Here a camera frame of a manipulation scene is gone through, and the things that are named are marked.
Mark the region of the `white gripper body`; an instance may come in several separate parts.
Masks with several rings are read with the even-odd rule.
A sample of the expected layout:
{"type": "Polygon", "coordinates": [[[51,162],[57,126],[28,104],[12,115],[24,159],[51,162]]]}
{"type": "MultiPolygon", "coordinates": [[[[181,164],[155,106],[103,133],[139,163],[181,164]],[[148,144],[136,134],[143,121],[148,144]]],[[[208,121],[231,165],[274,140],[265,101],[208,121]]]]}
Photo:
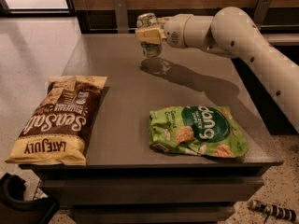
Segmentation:
{"type": "Polygon", "coordinates": [[[172,48],[185,49],[184,30],[192,14],[178,14],[166,19],[164,23],[164,33],[166,43],[172,48]]]}

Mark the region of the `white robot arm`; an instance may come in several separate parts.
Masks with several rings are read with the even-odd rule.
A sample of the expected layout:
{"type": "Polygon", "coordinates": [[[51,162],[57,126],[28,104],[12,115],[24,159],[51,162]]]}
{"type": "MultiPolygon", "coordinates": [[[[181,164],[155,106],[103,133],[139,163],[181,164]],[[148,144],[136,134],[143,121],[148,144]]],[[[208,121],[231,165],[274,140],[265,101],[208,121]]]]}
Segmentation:
{"type": "Polygon", "coordinates": [[[160,55],[165,42],[172,48],[241,59],[299,131],[299,66],[271,46],[242,9],[226,7],[214,16],[158,18],[144,13],[137,17],[135,36],[149,58],[160,55]]]}

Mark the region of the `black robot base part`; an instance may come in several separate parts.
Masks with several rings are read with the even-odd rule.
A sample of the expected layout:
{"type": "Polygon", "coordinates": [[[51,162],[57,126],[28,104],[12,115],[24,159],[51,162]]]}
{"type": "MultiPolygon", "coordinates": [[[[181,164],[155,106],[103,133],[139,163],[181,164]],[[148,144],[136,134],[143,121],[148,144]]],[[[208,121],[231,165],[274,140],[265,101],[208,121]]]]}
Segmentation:
{"type": "Polygon", "coordinates": [[[0,224],[49,224],[60,209],[52,197],[25,201],[25,181],[5,173],[0,179],[0,224]]]}

